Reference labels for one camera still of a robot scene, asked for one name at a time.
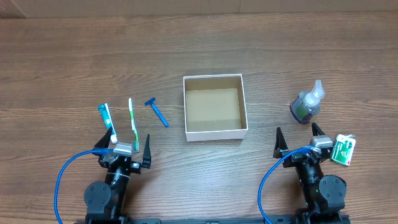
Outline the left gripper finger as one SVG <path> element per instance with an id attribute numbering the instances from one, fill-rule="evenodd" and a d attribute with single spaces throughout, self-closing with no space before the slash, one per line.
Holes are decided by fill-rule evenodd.
<path id="1" fill-rule="evenodd" d="M 150 169 L 152 156 L 150 153 L 150 134 L 147 135 L 144 152 L 142 155 L 142 167 Z"/>
<path id="2" fill-rule="evenodd" d="M 108 148 L 109 142 L 111 141 L 111 136 L 113 133 L 113 128 L 110 127 L 106 134 L 94 145 L 94 148 Z"/>

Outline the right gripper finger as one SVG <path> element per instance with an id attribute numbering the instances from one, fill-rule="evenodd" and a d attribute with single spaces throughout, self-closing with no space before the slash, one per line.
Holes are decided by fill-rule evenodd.
<path id="1" fill-rule="evenodd" d="M 273 158 L 283 158 L 289 153 L 284 135 L 280 127 L 276 129 L 276 140 L 273 152 Z"/>
<path id="2" fill-rule="evenodd" d="M 313 136 L 325 135 L 325 133 L 322 131 L 322 129 L 315 122 L 312 123 L 312 134 L 313 134 Z"/>

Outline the green white toothbrush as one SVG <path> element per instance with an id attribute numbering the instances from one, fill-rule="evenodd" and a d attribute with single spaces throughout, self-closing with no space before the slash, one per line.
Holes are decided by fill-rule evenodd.
<path id="1" fill-rule="evenodd" d="M 128 99 L 128 107 L 129 107 L 129 113 L 130 113 L 130 117 L 131 117 L 131 129 L 132 129 L 135 139 L 136 139 L 134 141 L 134 152 L 139 152 L 140 151 L 139 136 L 138 136 L 138 132 L 137 132 L 135 121 L 134 121 L 134 110 L 133 110 L 132 98 Z"/>

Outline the clear soap pump bottle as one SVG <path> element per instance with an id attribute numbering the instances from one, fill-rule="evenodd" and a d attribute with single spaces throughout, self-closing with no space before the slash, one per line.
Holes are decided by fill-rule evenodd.
<path id="1" fill-rule="evenodd" d="M 312 91 L 301 91 L 290 104 L 292 116 L 300 124 L 307 124 L 320 110 L 320 102 L 325 96 L 322 81 L 316 80 Z"/>

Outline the green white soap packet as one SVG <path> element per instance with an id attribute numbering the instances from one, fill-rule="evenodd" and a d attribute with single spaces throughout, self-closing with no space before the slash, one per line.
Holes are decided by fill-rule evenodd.
<path id="1" fill-rule="evenodd" d="M 337 135 L 330 160 L 344 166 L 349 166 L 356 145 L 355 137 L 354 134 Z"/>

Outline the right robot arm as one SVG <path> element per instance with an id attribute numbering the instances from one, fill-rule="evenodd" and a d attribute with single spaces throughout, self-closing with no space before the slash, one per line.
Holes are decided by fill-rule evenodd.
<path id="1" fill-rule="evenodd" d="M 316 123 L 312 123 L 312 133 L 310 145 L 316 150 L 297 152 L 282 162 L 285 168 L 295 168 L 306 202 L 291 220 L 296 224 L 349 223 L 349 217 L 340 213 L 345 207 L 346 182 L 336 175 L 324 175 L 320 167 L 330 158 L 333 141 Z"/>

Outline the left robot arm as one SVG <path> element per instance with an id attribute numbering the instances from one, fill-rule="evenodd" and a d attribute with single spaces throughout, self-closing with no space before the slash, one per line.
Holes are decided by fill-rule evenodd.
<path id="1" fill-rule="evenodd" d="M 114 148 L 109 147 L 113 129 L 94 145 L 94 155 L 98 163 L 107 169 L 104 181 L 91 183 L 85 190 L 84 201 L 87 206 L 85 223 L 134 223 L 134 220 L 123 213 L 124 199 L 131 174 L 140 174 L 141 169 L 151 166 L 150 136 L 142 155 L 142 162 L 132 159 L 132 146 L 119 143 Z"/>

